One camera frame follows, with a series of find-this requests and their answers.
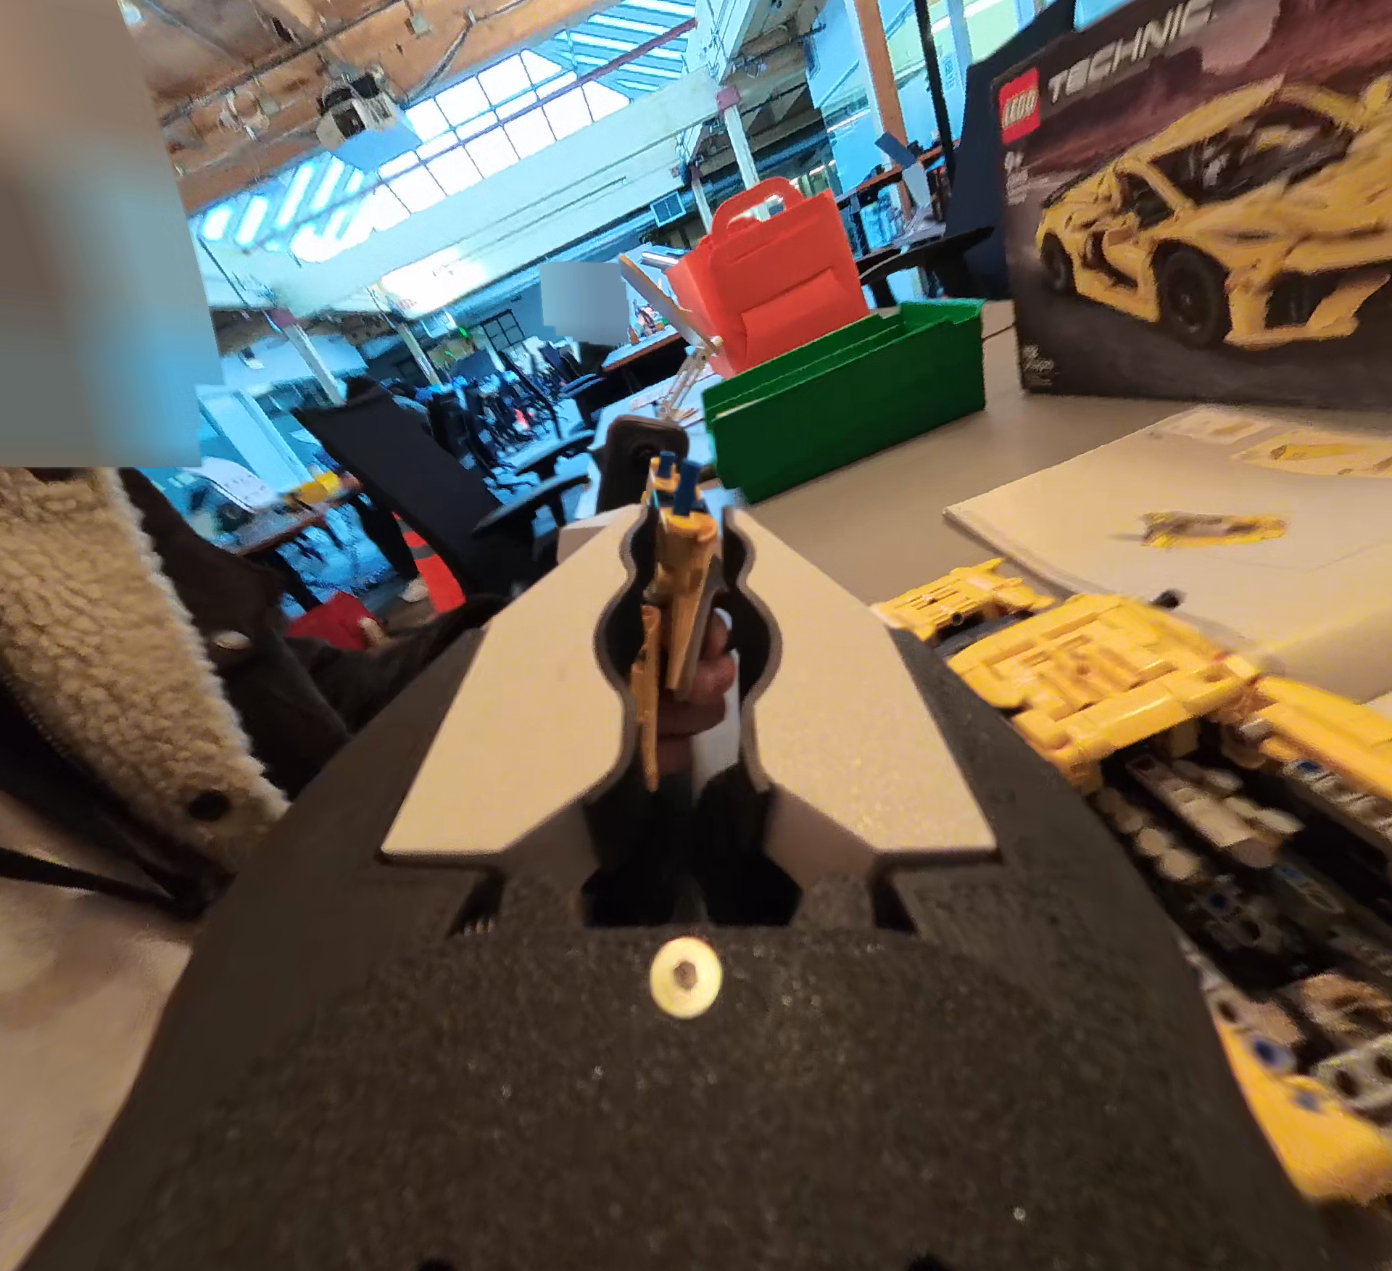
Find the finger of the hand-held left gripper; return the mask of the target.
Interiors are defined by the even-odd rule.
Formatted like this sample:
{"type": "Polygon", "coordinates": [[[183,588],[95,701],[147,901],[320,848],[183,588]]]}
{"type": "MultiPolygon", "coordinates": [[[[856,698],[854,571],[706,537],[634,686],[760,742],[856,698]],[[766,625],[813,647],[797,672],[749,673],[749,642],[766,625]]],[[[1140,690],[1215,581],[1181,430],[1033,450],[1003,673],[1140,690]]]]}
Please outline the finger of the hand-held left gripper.
{"type": "Polygon", "coordinates": [[[724,587],[720,565],[705,565],[703,571],[686,577],[686,585],[673,593],[673,695],[689,697],[697,665],[702,659],[706,628],[714,599],[724,587]]]}
{"type": "Polygon", "coordinates": [[[603,552],[603,557],[612,563],[618,559],[618,546],[623,535],[623,511],[601,511],[571,519],[555,535],[555,565],[563,565],[593,543],[598,543],[596,548],[603,552]]]}

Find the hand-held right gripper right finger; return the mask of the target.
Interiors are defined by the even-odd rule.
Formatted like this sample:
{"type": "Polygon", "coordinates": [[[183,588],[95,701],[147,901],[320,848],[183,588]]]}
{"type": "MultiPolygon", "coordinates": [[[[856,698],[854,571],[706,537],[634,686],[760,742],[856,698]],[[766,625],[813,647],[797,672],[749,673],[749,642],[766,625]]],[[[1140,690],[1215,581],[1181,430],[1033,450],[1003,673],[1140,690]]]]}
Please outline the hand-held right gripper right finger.
{"type": "Polygon", "coordinates": [[[744,508],[724,515],[738,593],[769,636],[739,708],[768,802],[763,852],[790,876],[989,857],[997,837],[890,626],[744,508]]]}

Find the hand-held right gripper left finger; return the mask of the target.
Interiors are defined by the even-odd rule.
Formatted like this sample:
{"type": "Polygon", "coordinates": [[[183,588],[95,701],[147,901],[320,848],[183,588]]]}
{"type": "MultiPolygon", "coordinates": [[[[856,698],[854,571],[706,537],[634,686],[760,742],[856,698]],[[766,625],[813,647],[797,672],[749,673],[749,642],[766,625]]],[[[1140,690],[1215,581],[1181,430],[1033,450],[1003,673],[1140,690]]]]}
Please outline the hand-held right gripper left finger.
{"type": "Polygon", "coordinates": [[[392,863],[596,865],[585,815],[634,753],[629,695],[601,647],[629,590],[628,505],[618,559],[598,543],[555,565],[485,626],[379,844],[392,863]]]}

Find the yellow brick panel assembly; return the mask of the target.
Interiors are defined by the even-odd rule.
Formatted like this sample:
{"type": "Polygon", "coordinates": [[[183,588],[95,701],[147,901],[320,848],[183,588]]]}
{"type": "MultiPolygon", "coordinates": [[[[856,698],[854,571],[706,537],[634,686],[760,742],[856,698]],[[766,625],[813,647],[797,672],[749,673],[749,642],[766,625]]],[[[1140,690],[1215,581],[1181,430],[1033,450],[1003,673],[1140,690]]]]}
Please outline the yellow brick panel assembly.
{"type": "Polygon", "coordinates": [[[654,515],[653,570],[642,593],[665,610],[665,676],[662,690],[673,694],[673,593],[705,565],[720,565],[720,530],[698,491],[702,467],[676,463],[669,453],[651,461],[645,496],[654,515]]]}

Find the yellow toy brick car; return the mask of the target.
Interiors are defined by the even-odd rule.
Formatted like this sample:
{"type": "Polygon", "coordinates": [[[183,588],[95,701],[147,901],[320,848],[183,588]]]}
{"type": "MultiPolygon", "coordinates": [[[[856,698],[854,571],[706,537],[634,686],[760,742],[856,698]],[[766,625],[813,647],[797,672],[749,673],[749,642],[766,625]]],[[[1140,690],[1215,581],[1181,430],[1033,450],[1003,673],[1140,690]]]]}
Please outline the yellow toy brick car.
{"type": "Polygon", "coordinates": [[[1138,865],[1294,1187],[1388,1212],[1388,714],[1261,669],[1176,601],[1055,601],[992,559],[871,609],[1138,865]]]}

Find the grey desk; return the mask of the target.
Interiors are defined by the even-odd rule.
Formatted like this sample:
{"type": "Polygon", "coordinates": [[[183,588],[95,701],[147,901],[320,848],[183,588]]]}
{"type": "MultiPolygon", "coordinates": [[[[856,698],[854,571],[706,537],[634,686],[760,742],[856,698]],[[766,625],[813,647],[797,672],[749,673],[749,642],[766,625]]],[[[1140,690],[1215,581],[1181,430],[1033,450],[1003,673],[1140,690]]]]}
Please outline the grey desk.
{"type": "Polygon", "coordinates": [[[1027,392],[1011,304],[984,302],[981,321],[983,409],[753,507],[769,530],[865,603],[991,552],[947,518],[953,504],[1192,406],[1185,398],[1027,392]]]}

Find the person's left hand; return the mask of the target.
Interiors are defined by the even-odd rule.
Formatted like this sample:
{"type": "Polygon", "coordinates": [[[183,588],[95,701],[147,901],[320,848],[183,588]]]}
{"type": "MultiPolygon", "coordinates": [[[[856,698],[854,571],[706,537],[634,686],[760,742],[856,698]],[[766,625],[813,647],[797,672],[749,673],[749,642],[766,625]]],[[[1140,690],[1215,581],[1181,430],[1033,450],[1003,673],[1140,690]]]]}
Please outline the person's left hand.
{"type": "Polygon", "coordinates": [[[689,769],[692,741],[724,719],[725,700],[738,686],[738,675],[738,658],[728,650],[728,618],[717,607],[706,620],[687,695],[680,698],[662,690],[658,698],[653,744],[659,777],[689,769]]]}

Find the orange traffic cone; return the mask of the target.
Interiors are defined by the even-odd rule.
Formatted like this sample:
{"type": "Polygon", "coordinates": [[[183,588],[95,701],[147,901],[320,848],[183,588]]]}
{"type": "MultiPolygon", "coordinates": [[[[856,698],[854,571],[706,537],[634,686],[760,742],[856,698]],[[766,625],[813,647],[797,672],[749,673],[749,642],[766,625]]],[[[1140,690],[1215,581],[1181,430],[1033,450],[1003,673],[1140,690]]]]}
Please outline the orange traffic cone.
{"type": "Polygon", "coordinates": [[[436,614],[445,614],[464,606],[466,595],[438,551],[419,532],[412,530],[403,518],[395,516],[395,524],[411,555],[416,584],[420,585],[422,595],[428,598],[431,609],[436,614]]]}

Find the green plastic bin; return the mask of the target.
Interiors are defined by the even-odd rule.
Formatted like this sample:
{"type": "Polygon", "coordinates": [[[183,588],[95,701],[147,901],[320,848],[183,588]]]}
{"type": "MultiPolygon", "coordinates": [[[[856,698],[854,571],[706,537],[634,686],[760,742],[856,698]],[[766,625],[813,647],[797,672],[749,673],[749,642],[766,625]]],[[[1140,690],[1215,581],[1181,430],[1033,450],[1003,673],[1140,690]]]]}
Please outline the green plastic bin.
{"type": "Polygon", "coordinates": [[[714,474],[758,502],[983,409],[981,313],[906,301],[706,387],[714,474]]]}

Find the red plastic container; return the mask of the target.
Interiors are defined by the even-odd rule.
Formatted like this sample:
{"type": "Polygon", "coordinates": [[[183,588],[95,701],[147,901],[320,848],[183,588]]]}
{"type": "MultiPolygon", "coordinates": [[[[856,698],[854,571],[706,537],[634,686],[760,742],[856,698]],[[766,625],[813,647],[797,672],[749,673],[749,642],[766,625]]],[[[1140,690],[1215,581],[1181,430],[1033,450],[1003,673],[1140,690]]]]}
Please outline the red plastic container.
{"type": "Polygon", "coordinates": [[[860,321],[870,312],[837,202],[764,178],[722,200],[705,236],[667,271],[731,378],[860,321]]]}

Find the open instruction booklet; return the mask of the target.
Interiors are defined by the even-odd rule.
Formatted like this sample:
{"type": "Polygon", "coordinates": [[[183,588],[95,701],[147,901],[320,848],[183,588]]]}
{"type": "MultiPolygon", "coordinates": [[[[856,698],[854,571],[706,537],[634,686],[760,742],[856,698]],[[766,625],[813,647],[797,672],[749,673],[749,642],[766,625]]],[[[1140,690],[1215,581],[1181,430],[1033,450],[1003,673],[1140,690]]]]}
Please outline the open instruction booklet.
{"type": "Polygon", "coordinates": [[[948,505],[1069,593],[1149,599],[1269,669],[1390,686],[1388,428],[1195,406],[948,505]]]}

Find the white ceiling projector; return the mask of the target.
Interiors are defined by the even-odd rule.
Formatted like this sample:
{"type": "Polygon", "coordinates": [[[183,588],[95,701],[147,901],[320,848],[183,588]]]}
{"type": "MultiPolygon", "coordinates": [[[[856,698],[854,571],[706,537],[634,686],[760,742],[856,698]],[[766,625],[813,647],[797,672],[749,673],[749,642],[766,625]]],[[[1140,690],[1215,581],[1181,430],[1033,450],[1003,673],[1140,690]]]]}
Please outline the white ceiling projector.
{"type": "Polygon", "coordinates": [[[332,79],[317,97],[315,137],[324,150],[337,150],[365,133],[389,131],[400,109],[378,70],[332,79]]]}

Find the dark office chair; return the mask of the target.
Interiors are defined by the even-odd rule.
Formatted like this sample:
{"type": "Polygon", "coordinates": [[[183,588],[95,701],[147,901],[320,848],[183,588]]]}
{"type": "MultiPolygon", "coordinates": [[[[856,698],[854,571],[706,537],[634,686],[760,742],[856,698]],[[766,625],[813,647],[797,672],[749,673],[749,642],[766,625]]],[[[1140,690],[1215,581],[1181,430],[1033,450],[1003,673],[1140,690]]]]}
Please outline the dark office chair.
{"type": "Polygon", "coordinates": [[[945,233],[882,247],[867,258],[860,284],[870,288],[874,306],[893,307],[890,276],[914,269],[928,271],[950,298],[1003,301],[1009,296],[995,84],[1046,43],[1068,34],[1074,28],[1074,12],[1075,0],[1052,0],[1028,24],[967,68],[945,233]]]}

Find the person's white shirt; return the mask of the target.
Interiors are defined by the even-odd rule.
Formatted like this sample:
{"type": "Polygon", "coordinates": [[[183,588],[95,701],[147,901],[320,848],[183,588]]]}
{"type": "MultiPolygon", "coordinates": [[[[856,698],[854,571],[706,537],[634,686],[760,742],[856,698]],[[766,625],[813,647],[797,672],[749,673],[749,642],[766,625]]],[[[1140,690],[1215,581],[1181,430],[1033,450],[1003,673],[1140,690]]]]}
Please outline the person's white shirt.
{"type": "Polygon", "coordinates": [[[108,1134],[199,931],[142,901],[1,881],[1,1266],[108,1134]]]}

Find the toy car picture box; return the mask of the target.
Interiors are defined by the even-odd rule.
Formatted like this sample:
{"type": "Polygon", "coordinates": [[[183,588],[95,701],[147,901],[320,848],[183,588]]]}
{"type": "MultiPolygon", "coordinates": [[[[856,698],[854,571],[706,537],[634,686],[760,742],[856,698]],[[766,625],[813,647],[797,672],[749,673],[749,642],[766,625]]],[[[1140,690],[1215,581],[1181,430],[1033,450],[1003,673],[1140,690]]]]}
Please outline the toy car picture box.
{"type": "Polygon", "coordinates": [[[1390,0],[1129,0],[991,90],[1025,390],[1388,409],[1390,0]]]}

